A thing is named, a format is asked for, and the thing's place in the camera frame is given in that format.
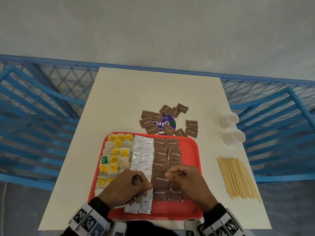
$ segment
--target blue chair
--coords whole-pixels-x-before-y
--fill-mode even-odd
[[[257,183],[315,179],[315,120],[290,87],[230,108]]]
[[[0,180],[53,190],[86,101],[57,93],[15,66],[0,73]]]

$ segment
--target white table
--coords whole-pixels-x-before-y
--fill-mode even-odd
[[[64,230],[70,218],[87,202],[103,140],[114,131],[146,133],[139,124],[142,110],[158,112],[166,104],[189,107],[176,119],[197,120],[202,175],[214,196],[229,208],[245,229],[270,229],[266,210],[257,199],[231,199],[216,158],[239,158],[250,169],[245,150],[223,143],[228,132],[218,119],[230,111],[219,78],[149,71],[100,68],[81,116],[39,230]],[[154,220],[156,225],[183,229],[183,221]]]

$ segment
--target red tray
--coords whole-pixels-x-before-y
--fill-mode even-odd
[[[133,136],[139,135],[147,138],[177,138],[179,139],[179,149],[182,150],[182,162],[184,165],[196,166],[201,173],[199,150],[197,143],[188,137],[176,137],[176,136],[166,136],[166,135],[152,135],[152,134],[141,134],[141,133],[131,133]],[[94,190],[97,182],[97,176],[99,174],[100,159],[103,155],[104,145],[108,139],[107,135],[104,139],[102,149],[100,151],[100,157],[97,162],[95,175],[93,178],[93,183],[91,191],[89,194],[88,202],[94,198]],[[157,220],[188,220],[190,218],[201,218],[202,211],[200,208],[189,199],[184,197],[183,202],[165,202],[165,201],[152,201],[152,211],[151,214],[130,214],[124,213],[124,208],[112,209],[108,214],[109,218],[112,219],[157,219]]]

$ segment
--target white cup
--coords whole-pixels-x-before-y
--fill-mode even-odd
[[[243,143],[245,142],[245,134],[241,130],[232,130],[229,134],[225,135],[223,137],[223,142],[228,146],[228,147],[233,147],[238,143]]]
[[[231,127],[233,124],[238,123],[239,118],[235,113],[227,113],[225,116],[219,119],[219,125],[223,129]]]

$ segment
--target hand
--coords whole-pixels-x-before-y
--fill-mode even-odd
[[[197,167],[178,165],[169,169],[165,178],[177,184],[188,199],[206,213],[218,204]]]
[[[131,181],[134,175],[139,175],[142,183],[133,185]],[[152,187],[143,172],[126,169],[99,194],[98,198],[110,208],[124,205],[127,202],[132,205],[135,202],[135,196],[136,202],[140,203],[142,196],[147,196],[147,191]]]

